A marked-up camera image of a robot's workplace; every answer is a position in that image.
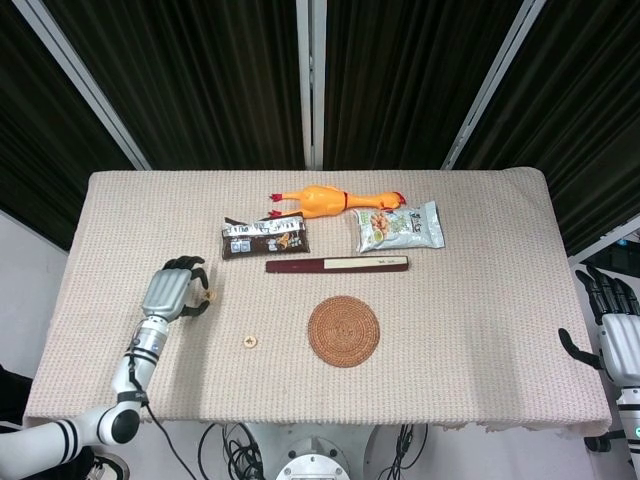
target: white wall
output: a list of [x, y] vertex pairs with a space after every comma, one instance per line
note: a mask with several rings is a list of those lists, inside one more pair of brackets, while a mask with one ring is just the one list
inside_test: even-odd
[[67, 254], [0, 212], [0, 364], [33, 377]]
[[[577, 265], [572, 267], [573, 272], [576, 270], [582, 270], [586, 272], [587, 269], [584, 265]], [[627, 275], [620, 275], [619, 273], [608, 272], [606, 270], [601, 270], [603, 273], [606, 273], [610, 277], [619, 278], [626, 282], [633, 290], [636, 292], [636, 295], [640, 294], [640, 278], [629, 277]], [[589, 338], [591, 339], [591, 351], [598, 351], [598, 333], [596, 322], [594, 319], [593, 312], [591, 311], [591, 306], [589, 305], [589, 296], [584, 288], [584, 285], [573, 275], [573, 281], [576, 286], [576, 292], [578, 293], [578, 298], [580, 300], [580, 306], [582, 307], [582, 313], [584, 315], [584, 320], [587, 324], [587, 331], [589, 332]], [[582, 349], [588, 349], [589, 345], [578, 345]], [[611, 418], [613, 419], [613, 424], [611, 425], [611, 430], [617, 430], [621, 428], [620, 417], [618, 416], [618, 409], [616, 407], [616, 399], [620, 395], [620, 390], [613, 386], [611, 382], [607, 379], [604, 373], [600, 374], [602, 378], [602, 384], [604, 385], [605, 392], [607, 394], [607, 400], [609, 401], [609, 408], [611, 409]], [[617, 479], [617, 480], [635, 480], [636, 476], [633, 473], [632, 468], [627, 464], [627, 460], [629, 459], [629, 450], [627, 448], [626, 441], [624, 440], [614, 440], [611, 442], [611, 452], [608, 453], [596, 453], [590, 454], [591, 457], [591, 465], [594, 469], [594, 473], [596, 478], [600, 479]]]

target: white snack package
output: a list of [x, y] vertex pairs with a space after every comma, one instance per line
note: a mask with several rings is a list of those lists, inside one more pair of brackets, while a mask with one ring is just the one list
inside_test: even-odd
[[389, 248], [444, 247], [436, 202], [420, 208], [395, 210], [354, 209], [358, 230], [358, 252]]

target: button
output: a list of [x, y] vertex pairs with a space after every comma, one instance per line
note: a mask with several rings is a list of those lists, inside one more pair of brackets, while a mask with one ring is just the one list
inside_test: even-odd
[[244, 344], [245, 348], [253, 348], [258, 344], [258, 339], [253, 335], [249, 335], [248, 337], [245, 337], [242, 343]]

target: robotic hand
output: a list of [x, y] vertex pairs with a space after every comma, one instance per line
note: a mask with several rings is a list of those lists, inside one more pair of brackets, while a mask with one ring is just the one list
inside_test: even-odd
[[209, 288], [200, 257], [169, 260], [155, 273], [142, 303], [145, 318], [136, 327], [111, 386], [116, 405], [98, 407], [69, 420], [0, 435], [0, 478], [13, 480], [74, 459], [87, 445], [116, 445], [133, 439], [140, 409], [148, 404], [146, 389], [162, 354], [168, 325], [181, 316], [196, 317], [209, 306], [185, 305], [192, 280]]
[[616, 403], [623, 431], [585, 438], [585, 443], [591, 450], [606, 451], [598, 447], [600, 442], [626, 437], [640, 480], [640, 304], [631, 287], [622, 280], [614, 280], [590, 266], [587, 271], [590, 275], [580, 271], [576, 275], [585, 285], [596, 317], [600, 354], [580, 350], [564, 328], [558, 334], [571, 357], [596, 370], [605, 370], [609, 379], [620, 387], [621, 395]]

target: table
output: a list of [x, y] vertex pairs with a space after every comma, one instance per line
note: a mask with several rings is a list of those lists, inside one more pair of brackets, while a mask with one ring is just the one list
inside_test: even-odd
[[[411, 206], [435, 200], [446, 247], [388, 252], [409, 256], [402, 273], [274, 275], [264, 272], [274, 257], [221, 260], [223, 217], [262, 218], [269, 194], [313, 183], [399, 191]], [[310, 254], [276, 258], [355, 254], [352, 213], [307, 228]], [[546, 183], [530, 168], [96, 173], [26, 416], [115, 402], [111, 378], [151, 276], [180, 255], [207, 260], [218, 297], [171, 324], [149, 388], [161, 419], [477, 422], [583, 435], [610, 424], [598, 373], [558, 341], [562, 326], [588, 346]], [[333, 295], [360, 298], [380, 322], [376, 351], [354, 368], [325, 364], [307, 340], [313, 308]]]

